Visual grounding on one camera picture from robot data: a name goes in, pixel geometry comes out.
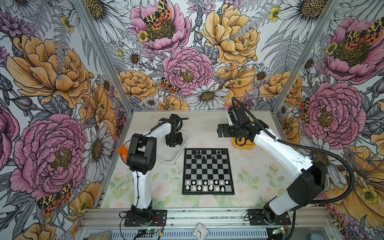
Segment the white plastic tray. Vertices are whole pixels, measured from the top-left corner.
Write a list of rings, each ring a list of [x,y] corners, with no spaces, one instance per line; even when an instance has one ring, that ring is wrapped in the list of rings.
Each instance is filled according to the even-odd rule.
[[[183,152],[190,139],[190,135],[181,130],[183,143],[176,147],[166,145],[166,137],[157,140],[157,160],[166,164],[173,163]]]

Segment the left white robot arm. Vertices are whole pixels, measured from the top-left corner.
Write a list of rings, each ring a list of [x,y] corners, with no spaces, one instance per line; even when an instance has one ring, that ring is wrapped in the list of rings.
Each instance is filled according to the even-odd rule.
[[[189,135],[182,131],[183,121],[177,114],[161,118],[158,123],[142,134],[133,134],[129,145],[118,150],[123,162],[129,167],[134,178],[135,199],[128,216],[140,225],[149,225],[155,219],[150,193],[151,173],[156,160],[165,163],[174,161],[184,149]]]

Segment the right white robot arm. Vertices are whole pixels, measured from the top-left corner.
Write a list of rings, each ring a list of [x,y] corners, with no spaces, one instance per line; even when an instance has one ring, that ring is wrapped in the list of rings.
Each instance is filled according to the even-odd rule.
[[[272,225],[287,211],[294,211],[310,204],[323,190],[327,168],[295,151],[282,141],[263,121],[247,116],[242,107],[229,108],[227,124],[219,124],[220,138],[250,141],[264,149],[277,160],[294,181],[284,192],[267,202],[262,213],[264,221]]]

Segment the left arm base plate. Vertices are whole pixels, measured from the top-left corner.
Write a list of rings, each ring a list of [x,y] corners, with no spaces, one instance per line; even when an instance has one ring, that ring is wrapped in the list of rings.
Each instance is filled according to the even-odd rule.
[[[164,227],[167,222],[167,210],[128,211],[123,217],[125,227]]]

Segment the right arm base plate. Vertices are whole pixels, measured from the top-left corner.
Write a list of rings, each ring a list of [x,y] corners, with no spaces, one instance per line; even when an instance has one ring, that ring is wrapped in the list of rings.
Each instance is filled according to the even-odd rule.
[[[267,209],[248,209],[245,219],[251,226],[289,226],[292,224],[288,212],[276,215]]]

